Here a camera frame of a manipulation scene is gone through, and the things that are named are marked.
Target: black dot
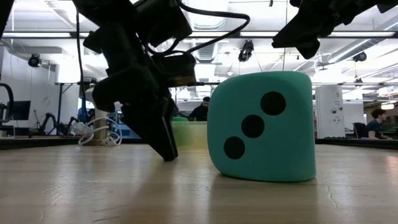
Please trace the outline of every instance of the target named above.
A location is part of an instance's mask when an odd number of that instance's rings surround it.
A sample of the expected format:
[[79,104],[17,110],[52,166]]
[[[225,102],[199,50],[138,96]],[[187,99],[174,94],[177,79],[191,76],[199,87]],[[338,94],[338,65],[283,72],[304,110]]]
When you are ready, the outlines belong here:
[[238,137],[229,137],[224,143],[224,152],[230,159],[239,159],[244,154],[244,142]]
[[284,96],[276,91],[271,91],[261,98],[261,109],[264,113],[272,116],[281,114],[286,108]]
[[264,131],[264,121],[257,115],[249,115],[242,121],[242,132],[249,138],[258,138]]

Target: die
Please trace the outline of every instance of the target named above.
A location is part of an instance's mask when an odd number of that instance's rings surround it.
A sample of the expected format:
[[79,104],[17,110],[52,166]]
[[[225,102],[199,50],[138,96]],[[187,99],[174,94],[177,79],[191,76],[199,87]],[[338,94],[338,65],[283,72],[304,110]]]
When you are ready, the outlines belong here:
[[268,182],[315,177],[312,84],[299,72],[229,78],[211,96],[208,148],[224,175]]

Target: person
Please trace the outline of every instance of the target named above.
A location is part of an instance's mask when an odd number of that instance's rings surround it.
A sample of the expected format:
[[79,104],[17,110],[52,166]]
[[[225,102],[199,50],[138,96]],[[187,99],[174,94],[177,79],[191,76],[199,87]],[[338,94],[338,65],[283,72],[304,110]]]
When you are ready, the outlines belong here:
[[383,133],[380,133],[381,125],[383,121],[387,119],[386,111],[383,109],[375,109],[372,111],[372,117],[374,120],[370,121],[368,125],[366,125],[366,134],[368,134],[369,139],[392,139],[387,136],[384,136]]
[[210,97],[204,97],[200,106],[195,108],[189,115],[190,121],[207,121],[207,112],[209,109]]

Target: table surface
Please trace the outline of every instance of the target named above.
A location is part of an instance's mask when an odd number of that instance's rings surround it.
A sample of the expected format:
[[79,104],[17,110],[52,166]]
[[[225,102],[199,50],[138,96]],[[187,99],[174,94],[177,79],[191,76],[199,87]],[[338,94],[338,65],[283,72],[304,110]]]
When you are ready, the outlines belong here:
[[205,149],[0,151],[1,223],[397,223],[398,151],[317,145],[316,179],[222,176]]

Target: yellow object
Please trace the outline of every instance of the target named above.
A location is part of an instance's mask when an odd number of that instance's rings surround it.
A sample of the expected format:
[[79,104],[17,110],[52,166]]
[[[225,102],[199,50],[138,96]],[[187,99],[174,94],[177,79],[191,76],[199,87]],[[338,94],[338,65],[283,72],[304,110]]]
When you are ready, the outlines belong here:
[[206,121],[173,121],[177,149],[207,149]]

